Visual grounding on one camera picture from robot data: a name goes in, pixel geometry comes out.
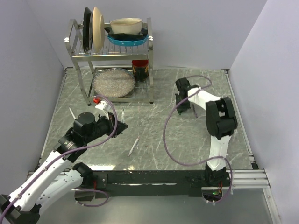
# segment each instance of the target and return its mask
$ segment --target black dish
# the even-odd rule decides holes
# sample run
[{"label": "black dish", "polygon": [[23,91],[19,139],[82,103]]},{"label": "black dish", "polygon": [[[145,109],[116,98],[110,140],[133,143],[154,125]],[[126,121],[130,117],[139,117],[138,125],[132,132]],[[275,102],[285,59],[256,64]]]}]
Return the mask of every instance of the black dish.
[{"label": "black dish", "polygon": [[90,51],[92,48],[93,43],[93,26],[92,26],[92,11],[86,7],[84,10],[84,17],[83,17],[83,50],[84,52]]},{"label": "black dish", "polygon": [[110,27],[105,27],[109,36],[117,41],[140,41],[148,35],[147,29],[142,29],[139,34],[114,34]]}]

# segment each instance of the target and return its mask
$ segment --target rack shelf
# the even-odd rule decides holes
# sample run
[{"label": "rack shelf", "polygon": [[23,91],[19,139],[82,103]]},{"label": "rack shelf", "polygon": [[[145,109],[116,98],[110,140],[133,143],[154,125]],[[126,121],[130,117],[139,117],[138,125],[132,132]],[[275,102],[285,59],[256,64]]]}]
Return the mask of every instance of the rack shelf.
[{"label": "rack shelf", "polygon": [[[110,98],[113,102],[154,102],[154,81],[153,81],[153,34],[151,28],[151,18],[147,18],[147,22],[142,24],[142,28],[147,28],[149,37],[143,45],[125,47],[112,44],[107,35],[105,36],[104,46],[100,52],[95,52],[92,49],[85,53],[83,51],[82,41],[82,24],[78,24],[75,19],[70,20],[67,35],[64,39],[66,49],[71,57],[74,67],[78,74],[79,86],[82,95],[87,103],[91,105],[95,95],[90,85],[88,94],[85,91],[82,79],[82,72],[78,62],[88,62],[92,71],[93,77],[96,72],[101,70],[101,67],[94,68],[93,62],[95,61],[116,61],[116,60],[149,60],[149,77],[145,82],[137,82],[132,93],[122,98]],[[110,27],[110,23],[105,23],[105,27]],[[75,35],[72,35],[72,30],[75,28]],[[105,68],[113,68],[115,66],[105,66]]]}]

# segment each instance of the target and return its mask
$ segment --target gray wall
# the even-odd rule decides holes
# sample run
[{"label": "gray wall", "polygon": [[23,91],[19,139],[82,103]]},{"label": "gray wall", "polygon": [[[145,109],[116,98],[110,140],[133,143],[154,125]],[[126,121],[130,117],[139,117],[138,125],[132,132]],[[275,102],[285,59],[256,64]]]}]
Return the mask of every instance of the gray wall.
[{"label": "gray wall", "polygon": [[268,0],[229,76],[283,223],[299,223],[299,1]]},{"label": "gray wall", "polygon": [[26,1],[0,3],[0,194],[9,194],[37,165],[64,70]]},{"label": "gray wall", "polygon": [[69,19],[83,20],[97,6],[106,22],[152,18],[154,63],[228,69],[266,0],[27,0],[63,66],[73,66],[64,46]]}]

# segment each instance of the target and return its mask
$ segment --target bowl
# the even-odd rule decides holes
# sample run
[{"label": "bowl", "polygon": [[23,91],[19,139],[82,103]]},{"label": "bowl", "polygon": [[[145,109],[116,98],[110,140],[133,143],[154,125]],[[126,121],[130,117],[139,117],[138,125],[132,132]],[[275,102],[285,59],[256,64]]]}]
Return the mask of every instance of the bowl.
[{"label": "bowl", "polygon": [[141,31],[142,19],[123,18],[110,22],[114,34],[138,34]]}]

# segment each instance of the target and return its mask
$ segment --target gray marble surface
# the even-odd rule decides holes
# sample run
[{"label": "gray marble surface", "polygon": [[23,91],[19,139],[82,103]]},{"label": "gray marble surface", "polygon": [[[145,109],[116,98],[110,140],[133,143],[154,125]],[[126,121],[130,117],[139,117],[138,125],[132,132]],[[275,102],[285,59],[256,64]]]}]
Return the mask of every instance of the gray marble surface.
[{"label": "gray marble surface", "polygon": [[[94,170],[182,170],[204,169],[204,164],[194,167],[183,167],[173,162],[165,152],[162,131],[165,120],[175,104],[177,88],[175,81],[181,77],[204,75],[212,79],[213,85],[206,89],[216,96],[231,97],[228,83],[223,70],[192,70],[192,69],[156,69],[154,73],[155,102],[153,105],[144,103],[116,103],[118,117],[124,109],[125,123],[129,128],[115,139],[86,151],[77,162],[84,162]],[[92,74],[83,69],[83,80],[89,89]],[[199,77],[190,78],[191,84],[206,84]],[[60,137],[72,126],[73,118],[69,112],[72,108],[78,116],[82,112],[96,114],[94,106],[88,107],[81,95],[77,74],[74,69],[66,71],[66,80],[58,102],[55,116],[50,127],[49,137],[42,156],[42,161],[49,155]],[[167,126],[166,141],[171,154],[182,162],[196,162],[209,156],[210,135],[206,129],[205,111],[195,107],[198,118],[193,110],[182,115],[175,112]],[[139,136],[139,146],[128,156],[129,151]],[[106,136],[95,140],[95,144]],[[237,130],[228,146],[228,160],[233,169],[252,169],[248,150],[241,127]]]}]

